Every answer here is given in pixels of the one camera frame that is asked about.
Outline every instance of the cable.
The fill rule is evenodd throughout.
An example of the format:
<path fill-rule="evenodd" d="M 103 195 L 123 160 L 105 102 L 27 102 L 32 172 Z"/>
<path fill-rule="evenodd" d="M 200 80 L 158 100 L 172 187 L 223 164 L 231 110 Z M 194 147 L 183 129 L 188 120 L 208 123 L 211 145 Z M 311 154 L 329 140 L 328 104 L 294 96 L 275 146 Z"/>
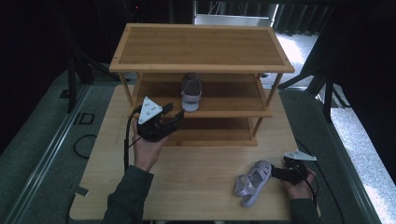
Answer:
<path fill-rule="evenodd" d="M 124 139 L 124 156 L 123 156 L 123 161 L 124 161 L 124 172 L 128 169 L 129 166 L 129 148 L 133 146 L 139 139 L 136 139 L 135 141 L 132 142 L 131 145 L 129 145 L 129 132 L 131 130 L 131 122 L 132 118 L 134 117 L 134 114 L 137 112 L 140 112 L 142 110 L 142 105 L 138 106 L 134 111 L 132 111 L 131 115 L 128 118 L 128 122 L 126 125 L 126 133 L 125 133 L 125 139 Z"/>
<path fill-rule="evenodd" d="M 81 158 L 83 158 L 83 159 L 89 159 L 90 157 L 89 156 L 84 156 L 84 155 L 82 155 L 82 154 L 80 154 L 78 151 L 77 151 L 77 144 L 78 144 L 78 142 L 81 140 L 81 139 L 83 139 L 83 138 L 85 138 L 85 137 L 89 137 L 89 136 L 92 136 L 92 137 L 97 137 L 95 134 L 85 134 L 85 135 L 83 135 L 82 137 L 80 137 L 76 142 L 75 142 L 75 144 L 73 145 L 73 150 L 74 150 L 74 152 L 76 153 L 76 155 L 78 155 L 78 156 L 80 156 Z"/>
<path fill-rule="evenodd" d="M 306 150 L 306 152 L 307 152 L 308 154 L 312 155 L 312 153 L 308 150 L 308 148 L 307 148 L 300 140 L 298 140 L 297 138 L 295 138 L 295 140 L 296 140 L 296 142 L 297 142 L 298 144 L 300 144 L 300 145 Z M 314 161 L 314 164 L 318 167 L 318 170 L 319 170 L 319 172 L 321 173 L 321 175 L 322 175 L 322 177 L 323 177 L 323 180 L 324 180 L 324 182 L 326 183 L 327 188 L 329 189 L 330 194 L 332 195 L 332 199 L 334 200 L 335 206 L 337 207 L 337 210 L 338 210 L 338 212 L 340 213 L 341 223 L 345 223 L 345 220 L 344 220 L 344 213 L 343 213 L 343 211 L 341 210 L 341 206 L 340 206 L 340 204 L 337 202 L 334 193 L 332 192 L 332 188 L 330 187 L 330 184 L 329 184 L 329 182 L 327 181 L 327 178 L 326 178 L 325 174 L 323 173 L 323 171 L 321 170 L 320 166 L 318 165 L 318 163 L 317 163 L 316 161 Z"/>
<path fill-rule="evenodd" d="M 309 174 L 311 174 L 314 177 L 315 182 L 317 183 L 317 192 L 316 192 L 316 194 L 314 192 L 314 195 L 316 195 L 316 197 L 318 197 L 318 195 L 319 195 L 319 182 L 317 180 L 317 177 L 314 174 L 312 174 L 312 172 L 310 172 L 309 170 L 308 170 L 308 172 L 309 172 Z"/>
<path fill-rule="evenodd" d="M 301 171 L 297 168 L 297 166 L 294 165 L 294 163 L 291 164 L 293 166 L 293 169 L 295 171 L 297 171 L 297 173 L 302 177 L 302 180 L 305 182 L 305 184 L 309 187 L 309 189 L 312 192 L 312 201 L 314 202 L 314 205 L 317 206 L 318 204 L 318 188 L 317 188 L 317 193 L 315 193 L 314 188 L 312 188 L 312 185 L 308 182 L 308 180 L 305 178 L 305 176 L 303 175 L 303 173 L 301 173 Z"/>

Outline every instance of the hand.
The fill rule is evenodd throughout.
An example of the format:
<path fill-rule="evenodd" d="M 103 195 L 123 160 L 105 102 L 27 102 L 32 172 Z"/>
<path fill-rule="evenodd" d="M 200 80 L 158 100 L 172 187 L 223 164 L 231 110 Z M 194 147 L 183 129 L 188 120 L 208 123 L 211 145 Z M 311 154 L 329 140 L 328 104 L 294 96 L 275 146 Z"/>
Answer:
<path fill-rule="evenodd" d="M 136 141 L 140 136 L 137 134 L 136 120 L 132 121 L 132 127 L 134 129 L 134 136 L 132 141 Z M 163 145 L 168 140 L 168 136 L 161 139 L 158 142 L 149 142 L 144 138 L 140 138 L 134 143 L 134 166 L 149 172 L 154 163 L 160 156 Z"/>
<path fill-rule="evenodd" d="M 315 179 L 315 172 L 312 170 L 308 169 L 308 177 L 306 180 L 308 181 L 309 184 L 312 184 L 312 181 Z M 301 183 L 297 185 L 293 185 L 288 181 L 280 181 L 283 183 L 283 185 L 286 188 L 286 191 L 289 194 L 289 198 L 292 199 L 312 199 L 312 191 L 308 187 L 308 185 L 305 183 L 305 181 L 302 181 Z"/>

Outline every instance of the wooden shelf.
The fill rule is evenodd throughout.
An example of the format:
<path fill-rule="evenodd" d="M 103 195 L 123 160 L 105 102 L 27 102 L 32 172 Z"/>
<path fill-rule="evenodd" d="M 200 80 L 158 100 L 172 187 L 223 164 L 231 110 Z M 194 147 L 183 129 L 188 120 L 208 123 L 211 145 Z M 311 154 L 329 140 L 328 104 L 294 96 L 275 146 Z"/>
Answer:
<path fill-rule="evenodd" d="M 148 74 L 139 78 L 134 91 L 134 105 L 147 96 L 158 105 L 174 103 L 173 117 L 181 109 L 181 79 L 184 74 Z M 265 106 L 266 96 L 256 76 L 237 74 L 201 74 L 202 97 L 199 108 L 185 113 L 185 118 L 263 118 L 272 111 Z"/>
<path fill-rule="evenodd" d="M 146 23 L 125 26 L 109 70 L 120 74 L 130 113 L 148 97 L 174 104 L 165 119 L 182 110 L 183 76 L 201 75 L 199 108 L 185 113 L 168 143 L 174 146 L 257 145 L 255 134 L 273 115 L 269 107 L 283 73 L 294 72 L 271 27 Z M 124 72 L 137 73 L 132 94 Z M 268 97 L 261 73 L 277 73 Z"/>

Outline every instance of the gray sneaker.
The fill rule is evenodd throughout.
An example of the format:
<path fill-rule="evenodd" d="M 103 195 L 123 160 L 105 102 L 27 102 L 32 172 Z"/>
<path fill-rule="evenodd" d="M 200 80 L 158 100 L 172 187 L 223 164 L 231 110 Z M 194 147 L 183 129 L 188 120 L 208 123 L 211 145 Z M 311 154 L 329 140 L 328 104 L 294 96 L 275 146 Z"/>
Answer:
<path fill-rule="evenodd" d="M 201 101 L 202 84 L 199 74 L 188 73 L 181 81 L 181 106 L 187 112 L 194 112 Z"/>

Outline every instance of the black wall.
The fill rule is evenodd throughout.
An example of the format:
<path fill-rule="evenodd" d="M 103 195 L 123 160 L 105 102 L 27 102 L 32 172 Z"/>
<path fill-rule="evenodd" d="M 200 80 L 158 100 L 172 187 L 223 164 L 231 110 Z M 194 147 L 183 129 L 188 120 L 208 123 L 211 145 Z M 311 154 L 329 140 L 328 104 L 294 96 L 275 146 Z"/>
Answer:
<path fill-rule="evenodd" d="M 53 13 L 54 3 L 59 11 Z M 174 1 L 174 22 L 191 22 L 191 1 Z M 0 2 L 0 153 L 29 118 L 78 46 L 110 63 L 127 22 L 169 23 L 162 0 L 4 0 Z"/>
<path fill-rule="evenodd" d="M 0 5 L 0 152 L 66 68 L 64 49 L 50 28 L 43 1 Z"/>

